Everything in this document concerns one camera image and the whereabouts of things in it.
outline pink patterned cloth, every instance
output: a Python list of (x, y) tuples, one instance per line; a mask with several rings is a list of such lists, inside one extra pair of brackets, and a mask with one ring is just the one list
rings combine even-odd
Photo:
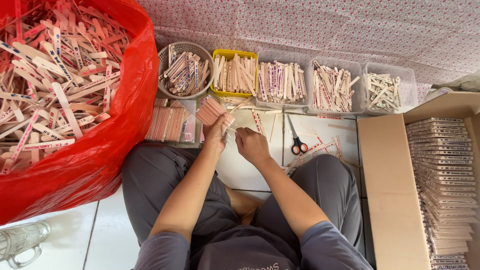
[(137, 0), (160, 45), (262, 49), (415, 71), (419, 101), (480, 65), (475, 0)]

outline gray woven basket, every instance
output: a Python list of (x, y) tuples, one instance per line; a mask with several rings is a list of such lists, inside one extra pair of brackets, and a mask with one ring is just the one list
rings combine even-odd
[[(180, 56), (184, 51), (190, 51), (193, 54), (196, 54), (200, 56), (201, 61), (208, 60), (208, 70), (210, 71), (210, 74), (207, 76), (206, 79), (206, 86), (203, 90), (198, 91), (198, 93), (195, 93), (190, 96), (175, 96), (170, 93), (170, 91), (165, 87), (165, 83), (167, 82), (164, 80), (158, 80), (158, 89), (162, 91), (165, 95), (169, 96), (170, 98), (174, 99), (191, 99), (191, 98), (196, 98), (197, 96), (203, 94), (212, 84), (213, 82), (213, 58), (208, 53), (207, 50), (205, 50), (202, 46), (197, 45), (195, 43), (191, 42), (174, 42), (171, 44), (172, 50), (177, 52), (177, 56)], [(168, 46), (163, 48), (159, 53), (158, 53), (158, 59), (160, 60), (160, 65), (158, 67), (158, 76), (163, 76), (163, 72), (168, 68)]]

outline cardboard box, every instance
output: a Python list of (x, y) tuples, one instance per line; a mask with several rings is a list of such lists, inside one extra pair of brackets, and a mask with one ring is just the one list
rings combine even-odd
[[(358, 120), (377, 270), (430, 270), (405, 125), (430, 117), (464, 119), (480, 194), (479, 112), (480, 93), (455, 92), (404, 114)], [(474, 210), (480, 220), (480, 208)], [(471, 226), (474, 240), (468, 242), (465, 257), (470, 269), (478, 270), (480, 223)]]

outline clear glass mug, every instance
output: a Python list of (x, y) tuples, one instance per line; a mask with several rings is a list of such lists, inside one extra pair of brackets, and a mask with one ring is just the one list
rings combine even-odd
[[(0, 229), (0, 261), (7, 260), (10, 267), (18, 269), (34, 262), (42, 253), (40, 243), (50, 236), (50, 226), (45, 222), (25, 223)], [(33, 258), (19, 262), (16, 255), (32, 248)]]

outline gray t-shirt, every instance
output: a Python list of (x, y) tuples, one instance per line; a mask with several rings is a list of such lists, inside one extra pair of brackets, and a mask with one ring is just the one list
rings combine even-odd
[(281, 238), (262, 228), (238, 226), (219, 233), (190, 259), (190, 245), (164, 232), (142, 244), (135, 270), (371, 270), (363, 256), (330, 222), (309, 228), (301, 261)]

